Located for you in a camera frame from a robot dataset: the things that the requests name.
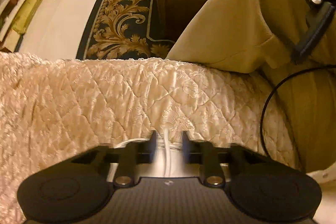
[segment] metal rivet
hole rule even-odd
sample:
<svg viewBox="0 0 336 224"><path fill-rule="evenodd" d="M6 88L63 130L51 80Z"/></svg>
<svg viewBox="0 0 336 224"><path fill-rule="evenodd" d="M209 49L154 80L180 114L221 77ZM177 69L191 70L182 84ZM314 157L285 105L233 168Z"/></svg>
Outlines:
<svg viewBox="0 0 336 224"><path fill-rule="evenodd" d="M311 0L315 4L321 4L322 0Z"/></svg>
<svg viewBox="0 0 336 224"><path fill-rule="evenodd" d="M218 184L221 184L222 182L223 182L223 179L218 176L211 176L207 178L207 183L211 185L218 185Z"/></svg>
<svg viewBox="0 0 336 224"><path fill-rule="evenodd" d="M115 182L119 185L127 185L131 183L132 179L127 176L120 176L115 179Z"/></svg>

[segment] rug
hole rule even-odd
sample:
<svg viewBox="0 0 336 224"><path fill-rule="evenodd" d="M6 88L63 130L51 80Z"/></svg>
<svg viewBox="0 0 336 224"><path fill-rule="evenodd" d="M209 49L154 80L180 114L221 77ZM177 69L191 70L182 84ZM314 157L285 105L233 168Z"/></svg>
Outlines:
<svg viewBox="0 0 336 224"><path fill-rule="evenodd" d="M76 58L165 58L174 41L162 38L156 0L97 0Z"/></svg>

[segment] pants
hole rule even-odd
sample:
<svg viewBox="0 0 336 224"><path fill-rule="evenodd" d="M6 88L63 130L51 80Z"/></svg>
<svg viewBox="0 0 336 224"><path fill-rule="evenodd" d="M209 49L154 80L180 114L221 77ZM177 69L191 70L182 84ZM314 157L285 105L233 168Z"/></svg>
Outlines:
<svg viewBox="0 0 336 224"><path fill-rule="evenodd" d="M276 85L296 71L336 64L336 21L303 65L290 62L291 47L307 31L305 0L208 0L167 59L219 70L262 70ZM336 161L336 78L327 71L301 75L278 90L307 172Z"/></svg>

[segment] gold floral pattern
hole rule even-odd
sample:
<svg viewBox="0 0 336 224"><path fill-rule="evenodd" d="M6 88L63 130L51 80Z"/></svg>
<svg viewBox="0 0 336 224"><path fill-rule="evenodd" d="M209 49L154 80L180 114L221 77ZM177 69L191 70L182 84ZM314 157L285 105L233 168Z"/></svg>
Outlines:
<svg viewBox="0 0 336 224"><path fill-rule="evenodd" d="M146 37L150 4L150 0L103 0L90 26L84 58L165 58L173 43L158 44Z"/></svg>

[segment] quilted bedspread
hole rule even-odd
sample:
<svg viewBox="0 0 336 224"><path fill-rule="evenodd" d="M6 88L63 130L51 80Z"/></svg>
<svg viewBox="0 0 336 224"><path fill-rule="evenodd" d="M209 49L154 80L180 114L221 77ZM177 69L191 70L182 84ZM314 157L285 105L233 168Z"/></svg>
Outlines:
<svg viewBox="0 0 336 224"><path fill-rule="evenodd" d="M100 143L181 130L226 147L262 153L259 119L270 86L195 64L145 60L59 60L0 53L0 223L21 223L16 201L30 174ZM297 167L285 115L272 100L266 144L273 158Z"/></svg>

